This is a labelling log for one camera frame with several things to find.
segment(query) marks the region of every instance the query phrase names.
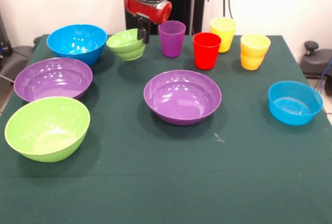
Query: bowl rim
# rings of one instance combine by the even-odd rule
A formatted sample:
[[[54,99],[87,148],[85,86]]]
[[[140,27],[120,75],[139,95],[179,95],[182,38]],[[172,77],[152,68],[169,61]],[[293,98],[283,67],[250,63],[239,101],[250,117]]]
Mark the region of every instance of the bowl rim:
[[[72,98],[75,98],[75,97],[79,96],[81,93],[83,93],[84,91],[86,91],[86,90],[89,88],[89,86],[91,85],[92,80],[93,80],[93,72],[92,72],[92,69],[91,69],[91,68],[90,68],[85,62],[80,61],[80,60],[75,59],[75,58],[68,58],[68,57],[54,57],[54,58],[48,58],[48,59],[44,59],[44,60],[41,60],[41,61],[38,61],[38,62],[32,63],[32,64],[30,64],[28,67],[24,68],[24,69],[18,74],[18,75],[16,76],[15,80],[14,80],[14,86],[13,86],[13,88],[14,88],[14,92],[16,93],[16,95],[17,95],[18,97],[20,97],[21,99],[23,99],[24,101],[26,101],[26,102],[33,102],[33,101],[35,101],[35,100],[32,100],[32,101],[31,101],[31,100],[28,100],[28,99],[25,98],[23,95],[21,95],[20,93],[18,93],[18,91],[17,91],[17,84],[16,84],[17,78],[19,78],[20,76],[22,76],[23,72],[27,71],[29,68],[31,68],[32,66],[35,66],[36,64],[43,63],[43,62],[45,62],[45,61],[51,61],[51,60],[64,60],[64,59],[70,59],[70,60],[73,60],[73,61],[75,61],[75,62],[80,63],[82,66],[84,66],[85,68],[88,69],[88,71],[89,71],[89,76],[91,76],[91,79],[88,81],[87,86],[86,86],[81,92],[79,92],[79,93],[77,93],[75,96],[73,96]]]
[[[147,90],[149,84],[151,83],[151,81],[153,81],[155,78],[163,75],[163,74],[168,74],[168,73],[171,73],[171,72],[185,72],[185,73],[190,73],[190,74],[195,74],[195,75],[199,75],[199,76],[202,76],[203,78],[206,78],[207,80],[209,80],[217,89],[218,89],[218,96],[219,96],[219,100],[218,100],[218,103],[215,105],[215,107],[209,111],[209,113],[203,115],[203,116],[200,116],[198,118],[185,118],[185,119],[180,119],[180,118],[173,118],[173,117],[170,117],[170,116],[167,116],[167,115],[164,115],[164,114],[160,114],[159,112],[155,111],[152,106],[148,103],[146,97],[145,97],[145,91]],[[154,76],[152,79],[150,79],[148,81],[148,83],[145,85],[144,87],[144,90],[143,90],[143,97],[144,97],[144,101],[145,103],[148,105],[148,107],[154,111],[155,113],[157,113],[158,115],[161,115],[165,118],[169,118],[169,119],[174,119],[174,120],[183,120],[183,121],[193,121],[193,120],[199,120],[199,119],[204,119],[206,117],[208,117],[209,115],[211,115],[212,113],[214,113],[220,106],[221,102],[222,102],[222,98],[223,98],[223,95],[222,95],[222,92],[220,90],[220,87],[218,86],[218,84],[213,80],[211,79],[209,76],[207,75],[204,75],[202,73],[199,73],[199,72],[195,72],[195,71],[191,71],[191,70],[186,70],[186,69],[176,69],[176,70],[170,70],[170,71],[165,71],[165,72],[162,72],[156,76]]]
[[[306,88],[310,89],[311,92],[313,93],[313,95],[316,97],[316,99],[317,99],[317,96],[318,96],[319,104],[320,104],[320,108],[319,108],[319,110],[317,110],[317,111],[315,111],[315,112],[313,112],[313,113],[310,113],[310,114],[301,114],[301,115],[299,115],[299,114],[296,114],[296,113],[286,112],[286,111],[284,111],[282,108],[280,108],[280,107],[279,107],[279,106],[278,106],[278,105],[272,100],[272,98],[271,98],[271,90],[272,90],[275,86],[277,86],[277,85],[279,85],[279,84],[285,84],[285,83],[297,84],[297,85],[305,86]],[[305,116],[305,117],[307,117],[307,116],[315,116],[316,114],[318,114],[318,113],[322,110],[322,108],[323,108],[323,106],[324,106],[323,98],[322,98],[322,96],[321,96],[316,90],[314,90],[311,86],[309,86],[309,85],[307,85],[307,84],[305,84],[305,83],[302,83],[302,82],[299,82],[299,81],[294,81],[294,80],[282,80],[282,81],[278,81],[278,82],[274,83],[272,86],[270,86],[270,88],[269,88],[269,92],[268,92],[268,95],[269,95],[269,100],[270,100],[270,102],[272,102],[274,106],[276,106],[276,107],[277,107],[278,109],[280,109],[282,112],[285,112],[285,113],[287,113],[287,114],[294,115],[294,116]]]
[[[95,50],[97,50],[97,49],[103,47],[103,46],[106,44],[106,41],[107,41],[107,39],[108,39],[108,36],[107,36],[107,33],[106,33],[106,31],[105,31],[104,29],[100,28],[100,27],[97,26],[97,25],[93,25],[93,24],[76,23],[76,24],[69,24],[69,25],[66,25],[66,26],[60,27],[60,28],[56,29],[55,31],[53,31],[51,34],[49,34],[48,37],[47,37],[47,39],[46,39],[47,47],[48,47],[50,50],[52,50],[53,52],[55,52],[55,53],[59,53],[59,54],[61,54],[61,55],[72,55],[72,56],[82,55],[81,53],[80,53],[80,54],[77,54],[77,53],[69,54],[69,53],[59,52],[59,51],[56,51],[55,49],[51,48],[51,46],[49,45],[49,38],[50,38],[51,35],[53,35],[55,32],[61,31],[61,30],[65,29],[65,28],[67,28],[67,27],[72,27],[72,26],[91,26],[91,27],[94,27],[94,28],[97,28],[97,29],[103,31],[104,34],[105,34],[104,40],[103,40],[102,44],[101,44],[99,47],[97,47],[96,49],[93,49],[93,50],[89,50],[89,51],[85,52],[84,54],[88,54],[88,53],[94,52]]]
[[[54,151],[52,152],[46,152],[46,153],[29,153],[29,152],[25,152],[25,151],[22,151],[21,149],[17,149],[16,147],[14,147],[9,141],[8,141],[8,135],[7,135],[7,129],[8,129],[8,125],[9,123],[11,122],[12,118],[14,118],[14,116],[16,116],[17,114],[19,114],[19,112],[22,110],[22,109],[25,109],[26,107],[29,107],[31,106],[32,104],[37,104],[39,101],[48,101],[48,100],[51,100],[51,99],[64,99],[64,100],[68,100],[68,101],[74,101],[76,102],[77,104],[83,106],[83,109],[84,111],[87,113],[87,117],[88,117],[88,121],[86,122],[86,127],[85,127],[85,131],[82,133],[82,135],[75,139],[74,142],[71,142],[70,144],[68,144],[66,147],[64,148],[61,148],[61,149],[55,149]],[[47,97],[47,98],[42,98],[42,99],[39,99],[39,100],[35,100],[35,101],[32,101],[30,103],[27,103],[26,105],[20,107],[18,110],[16,110],[15,113],[13,113],[12,116],[10,116],[10,118],[8,119],[7,123],[6,123],[6,126],[5,126],[5,140],[6,140],[6,143],[15,151],[17,151],[18,153],[22,153],[22,154],[25,154],[25,155],[29,155],[29,156],[44,156],[44,155],[49,155],[49,154],[53,154],[53,153],[56,153],[56,152],[59,152],[61,150],[64,150],[64,149],[67,149],[69,146],[73,145],[74,143],[76,143],[77,141],[79,141],[85,134],[86,132],[88,131],[88,128],[89,128],[89,125],[90,125],[90,120],[91,120],[91,117],[90,117],[90,112],[88,110],[88,108],[80,101],[76,100],[76,99],[73,99],[73,98],[69,98],[69,97],[63,97],[63,96],[52,96],[52,97]]]
[[[134,31],[134,30],[137,30],[137,32],[139,31],[138,28],[132,28],[132,29],[128,29],[128,30],[124,30],[124,31],[120,31],[120,32],[117,32],[115,33],[114,35],[110,36],[107,41],[106,41],[106,46],[109,47],[110,49],[113,49],[113,48],[125,48],[125,47],[128,47],[130,45],[135,45],[135,44],[138,44],[139,42],[143,42],[142,39],[140,40],[137,40],[136,42],[134,42],[133,44],[129,44],[129,45],[121,45],[121,46],[111,46],[108,44],[108,41],[111,40],[113,37],[117,36],[117,35],[120,35],[120,34],[123,34],[123,33],[126,33],[126,32],[131,32],[131,31]]]

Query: green bowl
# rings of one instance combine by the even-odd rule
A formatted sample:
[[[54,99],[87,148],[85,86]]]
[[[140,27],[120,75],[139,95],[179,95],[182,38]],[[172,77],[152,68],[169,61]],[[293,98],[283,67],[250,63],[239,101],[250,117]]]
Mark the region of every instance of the green bowl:
[[[90,124],[84,104],[69,97],[47,97],[18,109],[5,127],[7,144],[39,162],[58,162],[82,143]]]
[[[136,60],[138,58],[140,58],[145,50],[145,45],[140,47],[138,50],[134,50],[128,53],[118,53],[117,55],[124,59],[125,61],[132,61],[132,60]]]
[[[143,40],[137,40],[137,29],[130,29],[126,31],[119,32],[111,36],[107,42],[107,47],[116,53],[119,57],[125,57],[124,60],[134,60],[137,59],[138,53],[144,52],[145,44]]]

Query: green tablecloth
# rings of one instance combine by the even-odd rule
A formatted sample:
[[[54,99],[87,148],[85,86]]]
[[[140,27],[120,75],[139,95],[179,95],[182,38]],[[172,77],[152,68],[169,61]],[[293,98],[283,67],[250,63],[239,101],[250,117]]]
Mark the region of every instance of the green tablecloth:
[[[105,49],[82,102],[91,124],[68,159],[31,161],[5,142],[8,118],[24,103],[12,95],[0,117],[0,223],[332,223],[332,128],[323,112],[291,127],[269,113],[279,80],[305,82],[281,36],[257,71],[240,64],[239,36],[213,70],[193,63],[187,36],[165,58],[157,36],[124,62]],[[30,63],[53,57],[46,36]],[[145,84],[172,69],[200,71],[219,85],[220,108],[200,124],[160,120]]]

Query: bowl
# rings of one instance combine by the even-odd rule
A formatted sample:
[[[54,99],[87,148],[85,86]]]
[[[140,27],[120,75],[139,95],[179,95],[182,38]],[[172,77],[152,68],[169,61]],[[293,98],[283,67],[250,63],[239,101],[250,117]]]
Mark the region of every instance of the bowl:
[[[14,91],[27,102],[51,96],[79,100],[91,82],[91,68],[84,62],[72,58],[51,58],[22,70],[14,81]]]
[[[103,52],[106,40],[106,32],[98,26],[73,24],[51,33],[47,46],[58,57],[78,59],[91,66]]]
[[[82,143],[90,124],[88,109],[68,97],[49,97],[18,109],[5,127],[7,144],[39,162],[58,162]]]
[[[144,100],[164,121],[191,125],[217,110],[222,93],[208,76],[193,71],[173,70],[155,76],[146,84]]]
[[[297,81],[280,81],[269,89],[270,112],[282,123],[307,124],[322,108],[322,97],[306,84]]]
[[[137,39],[138,29],[130,29],[111,36],[107,47],[125,61],[132,61],[141,57],[145,50],[143,39]]]

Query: blue bowl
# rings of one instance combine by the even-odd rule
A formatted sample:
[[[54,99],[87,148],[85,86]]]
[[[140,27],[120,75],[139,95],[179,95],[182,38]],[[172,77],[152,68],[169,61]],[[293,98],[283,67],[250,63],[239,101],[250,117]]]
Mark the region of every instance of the blue bowl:
[[[91,66],[100,57],[106,41],[107,34],[103,29],[89,24],[73,24],[51,33],[47,46],[57,57],[78,59]]]
[[[270,112],[285,124],[307,124],[322,108],[320,94],[303,83],[280,81],[269,89]]]

